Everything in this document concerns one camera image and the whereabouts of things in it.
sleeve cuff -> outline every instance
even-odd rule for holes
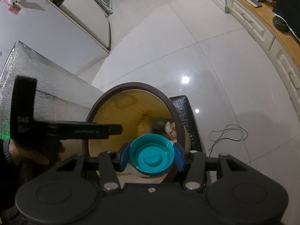
[[[6,159],[6,161],[9,163],[9,164],[13,164],[13,158],[9,152],[9,149],[8,149],[8,145],[9,145],[9,141],[10,140],[6,140],[3,142],[3,153],[4,153],[4,157]]]

foil sheet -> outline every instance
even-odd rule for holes
[[[85,121],[102,91],[17,41],[0,77],[0,138],[10,138],[10,111],[17,75],[37,79],[34,118],[52,121]],[[65,159],[82,151],[81,140],[64,140]]]

screw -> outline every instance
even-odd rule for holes
[[[119,187],[119,185],[115,182],[107,182],[103,185],[106,190],[115,190]]]
[[[151,188],[148,189],[148,191],[149,191],[150,193],[153,193],[153,192],[156,191],[156,188],[151,187]]]
[[[185,184],[185,187],[189,190],[196,190],[196,189],[199,189],[201,187],[201,185],[197,182],[187,182]]]

black sleeve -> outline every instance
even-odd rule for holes
[[[18,189],[19,168],[10,159],[8,144],[9,141],[0,140],[0,212],[14,205]]]

drawer handle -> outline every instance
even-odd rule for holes
[[[251,20],[247,20],[243,15],[244,15],[244,13],[241,13],[241,15],[242,15],[242,17],[248,22],[248,23],[252,23],[252,21]]]
[[[291,77],[292,71],[289,71],[288,75],[289,75],[289,79],[291,80],[291,82],[292,82],[294,88],[295,88],[296,90],[300,90],[300,88],[299,88],[299,87],[296,87],[295,84],[294,84],[294,82],[293,82],[293,79],[292,79],[292,77]]]

